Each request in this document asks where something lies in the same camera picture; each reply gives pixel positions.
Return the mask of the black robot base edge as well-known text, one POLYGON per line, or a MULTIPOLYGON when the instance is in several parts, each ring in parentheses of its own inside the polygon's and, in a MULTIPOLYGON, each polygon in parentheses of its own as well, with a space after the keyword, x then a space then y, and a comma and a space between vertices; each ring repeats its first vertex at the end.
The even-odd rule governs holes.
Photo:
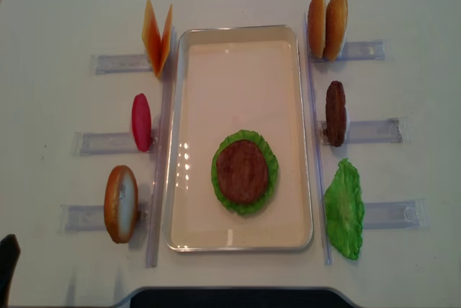
POLYGON ((131 307, 352 307, 325 289, 146 289, 131 307))

